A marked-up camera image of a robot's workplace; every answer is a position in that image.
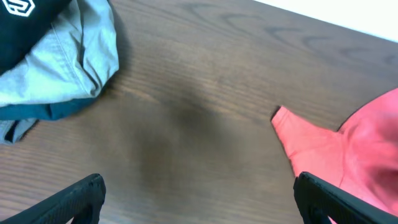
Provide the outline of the grey folded garment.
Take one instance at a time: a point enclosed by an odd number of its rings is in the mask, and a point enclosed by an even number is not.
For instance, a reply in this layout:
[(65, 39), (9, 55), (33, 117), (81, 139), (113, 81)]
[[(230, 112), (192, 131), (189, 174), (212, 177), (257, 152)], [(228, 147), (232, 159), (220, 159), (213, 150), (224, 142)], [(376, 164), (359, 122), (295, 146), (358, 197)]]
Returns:
[[(29, 53), (1, 72), (1, 107), (97, 98), (118, 70), (110, 2), (72, 0)], [(39, 120), (1, 120), (1, 142), (18, 142)]]

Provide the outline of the black folded shirt white logo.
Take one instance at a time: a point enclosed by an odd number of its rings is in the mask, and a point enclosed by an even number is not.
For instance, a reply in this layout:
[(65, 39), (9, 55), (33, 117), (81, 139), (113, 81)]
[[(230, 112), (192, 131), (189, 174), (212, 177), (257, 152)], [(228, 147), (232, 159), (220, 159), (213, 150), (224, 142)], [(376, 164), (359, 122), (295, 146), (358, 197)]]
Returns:
[(70, 0), (1, 0), (1, 72), (16, 66)]

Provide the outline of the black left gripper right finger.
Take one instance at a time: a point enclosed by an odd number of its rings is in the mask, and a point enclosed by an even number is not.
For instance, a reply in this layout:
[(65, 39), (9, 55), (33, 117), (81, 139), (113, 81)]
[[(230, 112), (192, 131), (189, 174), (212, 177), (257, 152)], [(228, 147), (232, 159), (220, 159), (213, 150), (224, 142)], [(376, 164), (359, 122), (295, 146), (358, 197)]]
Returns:
[(397, 217), (309, 173), (294, 182), (294, 199), (304, 224), (395, 224)]

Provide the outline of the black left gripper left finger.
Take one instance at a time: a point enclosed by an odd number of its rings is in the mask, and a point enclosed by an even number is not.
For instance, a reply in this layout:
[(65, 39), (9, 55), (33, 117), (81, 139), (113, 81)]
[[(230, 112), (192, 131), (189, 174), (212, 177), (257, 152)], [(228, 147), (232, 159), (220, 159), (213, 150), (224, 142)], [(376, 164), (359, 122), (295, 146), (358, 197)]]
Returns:
[(100, 174), (91, 174), (1, 224), (97, 224), (106, 186)]

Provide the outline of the red t-shirt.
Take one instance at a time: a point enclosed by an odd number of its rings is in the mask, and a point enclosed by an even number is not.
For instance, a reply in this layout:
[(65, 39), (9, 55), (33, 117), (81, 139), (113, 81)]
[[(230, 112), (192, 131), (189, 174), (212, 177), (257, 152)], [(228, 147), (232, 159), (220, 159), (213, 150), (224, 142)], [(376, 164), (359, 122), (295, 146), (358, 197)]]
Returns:
[(286, 107), (271, 118), (295, 178), (309, 172), (397, 217), (397, 91), (353, 113), (338, 130), (315, 126)]

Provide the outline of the dark blue folded garment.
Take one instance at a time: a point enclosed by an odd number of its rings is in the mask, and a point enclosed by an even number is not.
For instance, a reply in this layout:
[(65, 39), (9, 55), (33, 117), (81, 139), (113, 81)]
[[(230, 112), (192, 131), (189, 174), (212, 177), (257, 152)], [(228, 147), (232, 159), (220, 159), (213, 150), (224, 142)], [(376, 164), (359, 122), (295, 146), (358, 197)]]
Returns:
[(82, 98), (49, 104), (8, 105), (1, 107), (1, 120), (33, 118), (54, 121), (78, 113), (95, 101), (96, 98)]

